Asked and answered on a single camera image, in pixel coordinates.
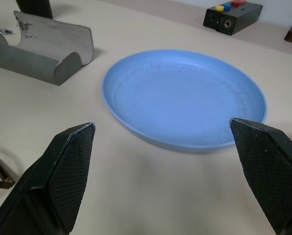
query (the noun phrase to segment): red button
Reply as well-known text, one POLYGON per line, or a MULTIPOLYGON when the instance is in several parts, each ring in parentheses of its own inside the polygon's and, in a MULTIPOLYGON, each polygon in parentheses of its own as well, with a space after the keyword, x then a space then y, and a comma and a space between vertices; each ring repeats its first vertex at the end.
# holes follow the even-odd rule
POLYGON ((239 6, 240 4, 245 4, 246 0, 236 0, 236 1, 232 1, 231 5, 232 6, 239 6))
POLYGON ((242 4, 240 1, 232 1, 231 3, 232 6, 239 6, 240 4, 242 4))

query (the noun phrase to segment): black box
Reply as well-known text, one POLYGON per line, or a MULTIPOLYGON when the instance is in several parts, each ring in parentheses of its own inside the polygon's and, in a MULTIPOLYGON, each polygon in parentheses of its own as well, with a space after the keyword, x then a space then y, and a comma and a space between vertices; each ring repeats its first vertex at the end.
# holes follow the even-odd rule
POLYGON ((246 2, 230 10, 216 11, 215 7, 207 9, 203 26, 215 29, 218 32, 233 35, 240 30, 255 23, 262 11, 263 6, 246 2))

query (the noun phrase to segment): white wall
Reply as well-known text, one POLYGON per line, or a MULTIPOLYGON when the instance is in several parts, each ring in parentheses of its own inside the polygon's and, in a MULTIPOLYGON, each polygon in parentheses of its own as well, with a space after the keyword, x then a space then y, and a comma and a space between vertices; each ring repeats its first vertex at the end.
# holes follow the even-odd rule
MULTIPOLYGON (((223 4, 229 0, 175 0, 199 7, 209 8, 223 4)), ((260 20, 277 25, 292 26, 292 0, 249 0, 249 2, 263 5, 260 20)))

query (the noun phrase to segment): yellow button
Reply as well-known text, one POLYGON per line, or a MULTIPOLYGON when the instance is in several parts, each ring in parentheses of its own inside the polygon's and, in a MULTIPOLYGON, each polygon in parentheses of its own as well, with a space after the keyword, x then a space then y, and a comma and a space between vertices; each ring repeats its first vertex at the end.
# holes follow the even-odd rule
POLYGON ((217 6, 215 6, 215 10, 216 11, 224 11, 224 7, 220 6, 220 5, 217 5, 217 6))

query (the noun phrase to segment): blue button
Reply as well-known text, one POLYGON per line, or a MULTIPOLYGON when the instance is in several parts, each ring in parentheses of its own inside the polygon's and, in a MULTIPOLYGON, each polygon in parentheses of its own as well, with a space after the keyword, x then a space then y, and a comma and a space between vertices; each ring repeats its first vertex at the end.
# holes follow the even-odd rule
POLYGON ((222 6, 224 7, 225 11, 229 11, 231 8, 230 4, 223 4, 222 6))

